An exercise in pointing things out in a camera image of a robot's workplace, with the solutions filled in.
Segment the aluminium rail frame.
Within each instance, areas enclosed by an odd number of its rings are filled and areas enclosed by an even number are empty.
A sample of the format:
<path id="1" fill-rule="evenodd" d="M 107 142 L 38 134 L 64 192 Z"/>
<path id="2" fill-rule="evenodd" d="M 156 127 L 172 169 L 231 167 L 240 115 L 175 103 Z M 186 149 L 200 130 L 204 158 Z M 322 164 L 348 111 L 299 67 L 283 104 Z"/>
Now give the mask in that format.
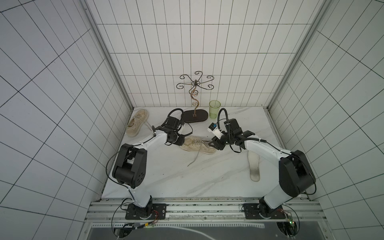
<path id="1" fill-rule="evenodd" d="M 268 217 L 258 213 L 257 198 L 154 198 L 149 215 L 131 207 L 130 200 L 104 199 L 92 202 L 85 222 L 93 227 L 259 227 L 265 223 L 325 222 L 326 216 L 316 201 L 296 198 L 280 206 Z"/>

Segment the green translucent plastic cup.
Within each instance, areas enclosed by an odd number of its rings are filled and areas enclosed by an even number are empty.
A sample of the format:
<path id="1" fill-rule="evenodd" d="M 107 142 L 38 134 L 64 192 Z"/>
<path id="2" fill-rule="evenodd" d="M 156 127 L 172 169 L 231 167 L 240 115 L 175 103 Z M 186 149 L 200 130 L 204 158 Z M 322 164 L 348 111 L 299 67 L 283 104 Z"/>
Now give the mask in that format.
<path id="1" fill-rule="evenodd" d="M 220 108 L 221 108 L 221 103 L 219 101 L 212 100 L 209 102 L 209 116 L 211 119 L 217 118 Z"/>

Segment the beige lace sneaker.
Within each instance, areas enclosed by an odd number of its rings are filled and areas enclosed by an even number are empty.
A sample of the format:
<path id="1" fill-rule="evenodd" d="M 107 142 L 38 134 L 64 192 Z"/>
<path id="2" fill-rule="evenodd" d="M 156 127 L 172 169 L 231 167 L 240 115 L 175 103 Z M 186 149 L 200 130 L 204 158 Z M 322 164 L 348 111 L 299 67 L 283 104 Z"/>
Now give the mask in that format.
<path id="1" fill-rule="evenodd" d="M 188 167 L 197 160 L 200 153 L 213 155 L 217 151 L 215 148 L 209 146 L 208 140 L 194 136 L 186 137 L 180 148 L 187 152 L 197 152 L 194 160 L 188 164 Z"/>
<path id="2" fill-rule="evenodd" d="M 152 126 L 148 123 L 149 115 L 146 109 L 137 111 L 126 127 L 126 135 L 128 137 L 137 136 L 143 125 L 152 130 Z"/>

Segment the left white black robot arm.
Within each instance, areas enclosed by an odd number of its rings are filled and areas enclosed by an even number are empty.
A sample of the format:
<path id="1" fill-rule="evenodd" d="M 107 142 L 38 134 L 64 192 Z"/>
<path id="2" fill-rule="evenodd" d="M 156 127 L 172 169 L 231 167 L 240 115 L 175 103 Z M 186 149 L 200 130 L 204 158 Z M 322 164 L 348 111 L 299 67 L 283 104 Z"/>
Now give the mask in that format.
<path id="1" fill-rule="evenodd" d="M 154 153 L 162 145 L 183 145 L 185 138 L 192 134 L 181 133 L 184 115 L 184 110 L 173 109 L 160 126 L 152 126 L 151 136 L 133 145 L 123 144 L 112 156 L 115 163 L 110 180 L 127 188 L 133 200 L 128 210 L 142 219 L 150 218 L 154 212 L 152 196 L 140 187 L 146 176 L 148 153 Z"/>

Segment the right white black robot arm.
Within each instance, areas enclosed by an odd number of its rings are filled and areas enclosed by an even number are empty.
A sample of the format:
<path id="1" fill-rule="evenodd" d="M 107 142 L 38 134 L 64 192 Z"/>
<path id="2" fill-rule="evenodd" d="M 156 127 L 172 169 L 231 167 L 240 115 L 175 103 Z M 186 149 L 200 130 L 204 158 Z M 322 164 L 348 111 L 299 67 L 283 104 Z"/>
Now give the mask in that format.
<path id="1" fill-rule="evenodd" d="M 240 150 L 247 150 L 259 155 L 272 163 L 279 171 L 279 183 L 259 200 L 256 213 L 262 219 L 270 219 L 286 202 L 296 198 L 316 183 L 313 171 L 305 154 L 299 150 L 290 152 L 278 148 L 266 140 L 256 138 L 255 133 L 243 131 L 236 119 L 229 119 L 228 112 L 222 108 L 218 112 L 225 113 L 224 125 L 226 131 L 220 127 L 220 119 L 212 123 L 208 130 L 215 136 L 209 146 L 222 151 L 225 146 L 238 146 Z"/>

